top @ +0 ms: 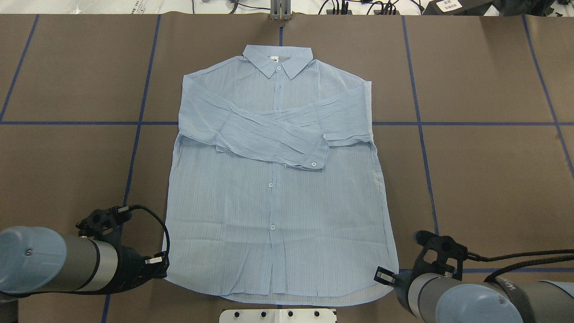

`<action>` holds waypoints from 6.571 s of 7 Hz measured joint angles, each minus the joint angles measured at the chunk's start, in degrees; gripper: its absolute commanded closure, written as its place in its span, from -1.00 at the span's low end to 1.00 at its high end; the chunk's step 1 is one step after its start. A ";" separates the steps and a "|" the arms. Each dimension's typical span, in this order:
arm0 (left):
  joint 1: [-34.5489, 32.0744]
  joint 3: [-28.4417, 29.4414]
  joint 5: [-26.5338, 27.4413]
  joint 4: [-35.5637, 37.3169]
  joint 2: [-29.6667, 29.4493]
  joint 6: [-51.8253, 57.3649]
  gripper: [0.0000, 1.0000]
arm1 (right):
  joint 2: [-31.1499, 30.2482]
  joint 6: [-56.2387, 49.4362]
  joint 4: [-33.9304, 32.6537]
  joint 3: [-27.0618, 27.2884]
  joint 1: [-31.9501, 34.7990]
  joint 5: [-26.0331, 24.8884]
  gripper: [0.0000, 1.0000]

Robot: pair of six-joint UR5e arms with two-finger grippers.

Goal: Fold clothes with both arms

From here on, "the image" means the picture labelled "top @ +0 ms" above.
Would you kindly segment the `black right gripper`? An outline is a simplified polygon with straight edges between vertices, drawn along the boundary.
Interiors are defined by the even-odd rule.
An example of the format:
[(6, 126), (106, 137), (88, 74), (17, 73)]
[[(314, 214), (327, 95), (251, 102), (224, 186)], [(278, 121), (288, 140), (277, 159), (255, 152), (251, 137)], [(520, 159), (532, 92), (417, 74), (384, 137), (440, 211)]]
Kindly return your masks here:
[(402, 271), (396, 274), (391, 270), (378, 266), (374, 280), (379, 284), (394, 285), (397, 298), (408, 300), (410, 288), (416, 277), (415, 271)]

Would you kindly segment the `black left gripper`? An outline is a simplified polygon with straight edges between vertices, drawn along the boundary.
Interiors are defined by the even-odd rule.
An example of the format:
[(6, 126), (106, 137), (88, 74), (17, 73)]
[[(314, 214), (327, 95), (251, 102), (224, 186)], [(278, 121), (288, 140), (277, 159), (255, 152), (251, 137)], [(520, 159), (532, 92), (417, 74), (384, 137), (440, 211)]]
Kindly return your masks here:
[(167, 270), (170, 266), (168, 252), (159, 252), (153, 257), (142, 256), (131, 247), (121, 247), (121, 252), (122, 266), (116, 292), (127, 292), (152, 279), (167, 277)]

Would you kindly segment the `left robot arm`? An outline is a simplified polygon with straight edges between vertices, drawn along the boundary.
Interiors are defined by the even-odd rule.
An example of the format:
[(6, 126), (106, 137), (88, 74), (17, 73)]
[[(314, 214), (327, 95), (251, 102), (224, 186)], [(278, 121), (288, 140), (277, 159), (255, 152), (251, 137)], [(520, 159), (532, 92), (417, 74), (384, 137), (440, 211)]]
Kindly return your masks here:
[(0, 235), (1, 303), (48, 293), (106, 296), (167, 276), (168, 252), (142, 256), (122, 245), (120, 231), (78, 236), (16, 226)]

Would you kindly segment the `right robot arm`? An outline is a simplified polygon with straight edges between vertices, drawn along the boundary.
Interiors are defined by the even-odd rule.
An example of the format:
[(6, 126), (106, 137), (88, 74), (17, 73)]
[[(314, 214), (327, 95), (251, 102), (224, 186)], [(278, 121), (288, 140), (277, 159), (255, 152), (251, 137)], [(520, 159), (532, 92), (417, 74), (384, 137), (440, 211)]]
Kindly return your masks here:
[(374, 280), (396, 291), (399, 303), (425, 323), (571, 323), (572, 282), (542, 280), (517, 284), (499, 277), (494, 282), (466, 284), (453, 275), (395, 274), (377, 268)]

